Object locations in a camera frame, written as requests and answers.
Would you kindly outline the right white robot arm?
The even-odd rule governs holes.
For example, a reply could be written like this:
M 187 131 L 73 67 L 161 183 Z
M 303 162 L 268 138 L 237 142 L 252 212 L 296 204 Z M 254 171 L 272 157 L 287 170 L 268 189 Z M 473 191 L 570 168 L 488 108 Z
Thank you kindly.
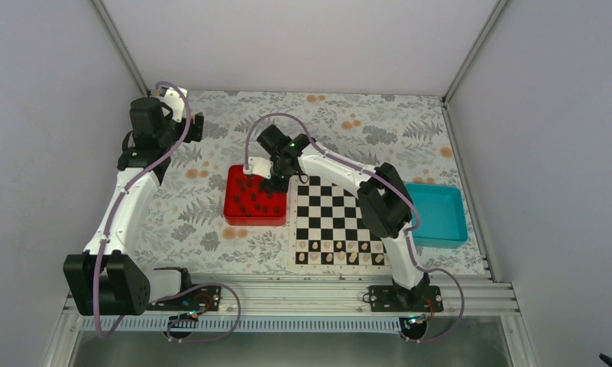
M 366 228 L 380 238 L 390 256 L 393 305 L 414 311 L 424 304 L 429 276 L 413 260 L 410 235 L 421 219 L 393 165 L 349 160 L 306 134 L 291 138 L 275 125 L 265 128 L 257 142 L 270 157 L 246 156 L 245 174 L 262 177 L 265 190 L 273 193 L 286 193 L 291 177 L 302 175 L 321 177 L 351 193 Z

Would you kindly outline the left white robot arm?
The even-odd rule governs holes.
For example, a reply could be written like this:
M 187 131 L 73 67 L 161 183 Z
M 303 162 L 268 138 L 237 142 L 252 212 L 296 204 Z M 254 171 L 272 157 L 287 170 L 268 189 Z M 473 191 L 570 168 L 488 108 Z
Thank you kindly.
M 186 270 L 145 270 L 132 256 L 173 149 L 199 141 L 202 128 L 188 124 L 186 104 L 178 92 L 136 99 L 129 115 L 132 130 L 121 145 L 108 209 L 83 251 L 68 255 L 63 263 L 71 296 L 83 316 L 141 315 L 161 298 L 182 310 L 194 299 Z

